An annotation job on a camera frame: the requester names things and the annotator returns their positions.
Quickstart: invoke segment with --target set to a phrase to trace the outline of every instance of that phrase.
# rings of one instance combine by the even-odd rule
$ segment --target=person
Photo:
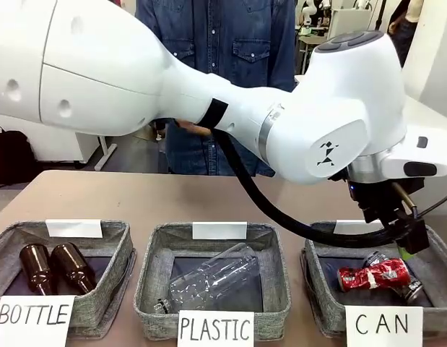
[[[136,17],[194,69],[239,87],[295,86],[294,0],[137,0]],[[233,144],[250,175],[274,175]],[[185,121],[168,122],[165,153],[175,174],[234,174],[210,130]]]
[[[389,35],[402,67],[408,57],[423,5],[424,0],[403,0],[391,19]]]

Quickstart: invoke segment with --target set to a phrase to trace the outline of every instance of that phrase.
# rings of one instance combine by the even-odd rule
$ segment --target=floor
[[[117,150],[103,167],[107,172],[134,172],[146,174],[166,174],[167,159],[164,154],[164,142],[146,141],[142,136],[127,135],[109,138],[108,145],[117,144]],[[100,148],[93,154],[83,171],[94,171],[96,163],[103,156]],[[48,164],[45,169],[76,170],[72,163]],[[23,190],[26,184],[15,184],[0,189],[0,211],[6,207]]]

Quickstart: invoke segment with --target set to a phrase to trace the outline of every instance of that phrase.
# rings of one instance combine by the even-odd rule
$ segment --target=brown glass bottle
[[[27,277],[29,289],[40,295],[56,295],[56,277],[50,267],[47,247],[42,244],[29,244],[19,253],[21,266]]]
[[[55,247],[51,252],[51,263],[79,294],[88,294],[95,289],[95,273],[74,244],[68,242]]]

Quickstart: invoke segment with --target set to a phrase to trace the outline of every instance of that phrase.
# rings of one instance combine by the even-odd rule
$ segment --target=white paper sign
[[[50,237],[103,238],[99,219],[47,219],[45,223]]]
[[[193,222],[193,240],[245,240],[247,222]]]
[[[348,347],[422,347],[422,307],[346,306]]]
[[[360,219],[344,219],[337,220],[334,228],[334,234],[342,235],[358,235],[367,234],[377,231],[383,228],[382,223],[379,220],[375,220],[370,223],[366,223],[365,220]]]
[[[0,347],[64,347],[75,296],[2,296]]]
[[[253,346],[253,312],[180,311],[178,347]]]

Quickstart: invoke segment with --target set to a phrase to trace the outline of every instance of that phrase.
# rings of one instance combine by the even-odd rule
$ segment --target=green cable connector
[[[399,252],[399,255],[402,256],[402,259],[405,262],[414,256],[413,254],[410,254],[404,247],[398,246],[398,252]]]

